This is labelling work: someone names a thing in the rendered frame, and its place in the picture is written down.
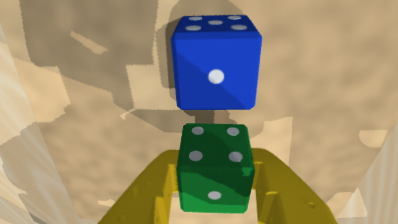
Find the blue die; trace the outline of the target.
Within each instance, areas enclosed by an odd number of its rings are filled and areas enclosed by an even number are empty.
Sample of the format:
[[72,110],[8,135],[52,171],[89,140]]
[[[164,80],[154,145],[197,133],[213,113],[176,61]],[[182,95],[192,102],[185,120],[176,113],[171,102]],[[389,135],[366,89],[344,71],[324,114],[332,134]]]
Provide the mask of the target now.
[[171,37],[177,107],[252,109],[261,46],[247,15],[183,16]]

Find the green die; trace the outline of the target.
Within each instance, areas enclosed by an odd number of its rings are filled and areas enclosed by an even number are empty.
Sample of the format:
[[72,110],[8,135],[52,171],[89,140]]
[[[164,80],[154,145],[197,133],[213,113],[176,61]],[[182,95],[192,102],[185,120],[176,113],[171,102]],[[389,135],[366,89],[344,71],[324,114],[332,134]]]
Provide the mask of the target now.
[[186,123],[176,172],[184,212],[244,214],[255,174],[247,127]]

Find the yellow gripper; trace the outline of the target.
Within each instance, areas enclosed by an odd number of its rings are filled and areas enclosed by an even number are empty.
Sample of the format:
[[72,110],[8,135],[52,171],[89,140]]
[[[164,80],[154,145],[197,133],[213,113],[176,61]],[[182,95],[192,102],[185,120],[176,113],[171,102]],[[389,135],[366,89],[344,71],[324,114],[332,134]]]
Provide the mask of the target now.
[[[338,224],[329,206],[282,160],[251,148],[258,224]],[[169,224],[179,150],[159,154],[98,224]]]

